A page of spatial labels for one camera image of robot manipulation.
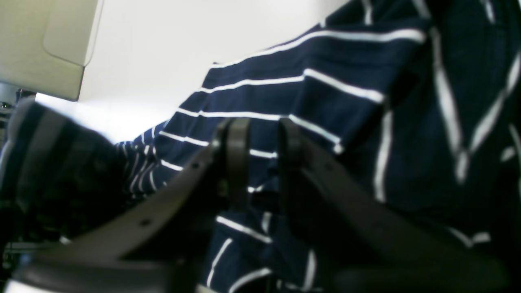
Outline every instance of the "white wall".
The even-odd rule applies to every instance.
[[[212,62],[291,39],[347,0],[105,0],[79,102],[38,95],[111,141],[172,116]]]

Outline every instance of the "navy blue shirt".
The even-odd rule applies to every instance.
[[[169,121],[116,144],[127,205],[180,172],[226,117],[253,119],[249,191],[276,192],[288,117],[382,204],[468,248],[519,245],[515,229],[493,232],[514,221],[493,207],[519,205],[519,12],[514,0],[352,0],[289,42],[215,63]],[[257,206],[216,222],[201,285],[237,292],[270,277],[279,292],[321,291],[316,256],[283,214]]]

